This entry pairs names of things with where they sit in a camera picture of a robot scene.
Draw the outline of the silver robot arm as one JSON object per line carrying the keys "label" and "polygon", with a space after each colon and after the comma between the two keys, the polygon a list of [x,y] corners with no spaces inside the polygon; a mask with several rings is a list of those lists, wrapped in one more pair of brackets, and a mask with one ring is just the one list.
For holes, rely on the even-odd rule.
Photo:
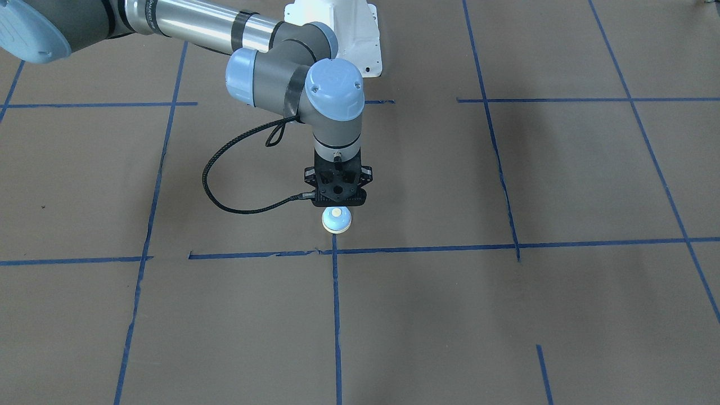
{"label": "silver robot arm", "polygon": [[3,1],[2,48],[48,64],[106,39],[157,34],[229,56],[229,94],[313,127],[309,184],[339,201],[362,192],[363,76],[320,21],[293,25],[208,1]]}

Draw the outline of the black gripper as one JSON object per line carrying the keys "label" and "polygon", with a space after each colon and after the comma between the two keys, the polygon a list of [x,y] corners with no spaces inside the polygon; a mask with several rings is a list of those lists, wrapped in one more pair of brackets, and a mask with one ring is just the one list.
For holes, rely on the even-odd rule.
{"label": "black gripper", "polygon": [[341,186],[361,188],[373,181],[370,166],[362,165],[362,152],[358,152],[349,160],[339,162],[326,160],[317,152],[313,153],[313,166],[304,169],[304,182],[313,187]]}

